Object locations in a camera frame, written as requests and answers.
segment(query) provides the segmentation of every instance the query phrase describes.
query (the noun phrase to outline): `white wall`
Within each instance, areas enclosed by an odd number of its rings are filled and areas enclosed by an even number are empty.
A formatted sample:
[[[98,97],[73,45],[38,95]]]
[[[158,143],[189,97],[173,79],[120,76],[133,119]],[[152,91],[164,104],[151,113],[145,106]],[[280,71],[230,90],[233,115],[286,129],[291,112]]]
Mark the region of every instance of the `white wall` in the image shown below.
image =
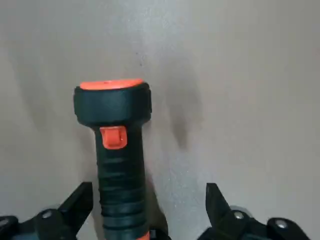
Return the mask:
[[[73,88],[142,77],[153,97],[145,161],[174,240],[209,225],[207,182],[263,223],[287,217],[320,238],[319,9],[318,0],[1,1],[0,215],[25,220],[96,182]],[[94,236],[90,218],[79,239]]]

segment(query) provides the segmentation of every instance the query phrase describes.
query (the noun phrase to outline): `flashlight handle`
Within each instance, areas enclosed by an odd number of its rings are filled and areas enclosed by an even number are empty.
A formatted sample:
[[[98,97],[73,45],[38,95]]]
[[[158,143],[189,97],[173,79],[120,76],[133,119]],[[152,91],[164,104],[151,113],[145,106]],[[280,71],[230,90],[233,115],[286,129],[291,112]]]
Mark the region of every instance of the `flashlight handle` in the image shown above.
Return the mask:
[[[149,231],[141,126],[126,129],[127,145],[107,149],[94,129],[103,228],[107,240],[135,240]]]

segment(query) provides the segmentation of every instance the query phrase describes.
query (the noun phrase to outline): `clamp jaw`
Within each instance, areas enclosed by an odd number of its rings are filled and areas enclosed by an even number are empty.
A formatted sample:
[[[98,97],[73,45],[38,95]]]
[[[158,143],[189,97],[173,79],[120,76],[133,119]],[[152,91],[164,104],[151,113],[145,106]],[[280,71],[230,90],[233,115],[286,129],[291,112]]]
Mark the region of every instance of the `clamp jaw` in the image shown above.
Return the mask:
[[[0,216],[1,240],[76,240],[93,208],[93,187],[83,182],[58,209],[46,209],[19,223],[15,216]]]
[[[270,218],[264,225],[243,211],[231,210],[215,183],[206,185],[205,208],[212,227],[198,240],[310,240],[291,220]]]

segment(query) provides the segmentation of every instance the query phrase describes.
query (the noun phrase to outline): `metal screw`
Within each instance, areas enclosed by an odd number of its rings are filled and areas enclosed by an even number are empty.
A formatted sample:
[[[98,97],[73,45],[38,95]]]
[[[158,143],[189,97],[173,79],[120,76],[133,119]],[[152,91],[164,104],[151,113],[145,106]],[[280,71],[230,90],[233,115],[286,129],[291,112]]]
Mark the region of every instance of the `metal screw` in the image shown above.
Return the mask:
[[[52,215],[52,212],[49,210],[49,211],[46,211],[44,214],[42,214],[42,218],[47,219],[47,218],[50,218],[51,215]]]
[[[6,219],[6,218],[3,219],[3,220],[1,220],[1,221],[0,221],[0,228],[3,227],[4,225],[7,225],[8,223],[9,223],[9,220]]]
[[[243,219],[243,218],[245,217],[245,216],[243,215],[243,213],[240,212],[240,211],[236,211],[236,212],[234,213],[234,216],[235,216],[236,219]]]
[[[286,229],[288,227],[288,224],[284,220],[281,220],[281,219],[276,220],[275,224],[281,229]]]

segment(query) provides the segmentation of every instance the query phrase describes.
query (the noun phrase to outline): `orange switch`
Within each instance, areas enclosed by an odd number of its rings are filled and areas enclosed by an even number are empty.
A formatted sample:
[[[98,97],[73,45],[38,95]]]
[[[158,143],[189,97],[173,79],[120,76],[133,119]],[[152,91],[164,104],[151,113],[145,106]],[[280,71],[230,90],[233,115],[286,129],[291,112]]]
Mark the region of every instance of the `orange switch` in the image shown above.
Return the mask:
[[[100,127],[102,143],[106,149],[116,150],[124,148],[127,143],[127,130],[125,126]]]

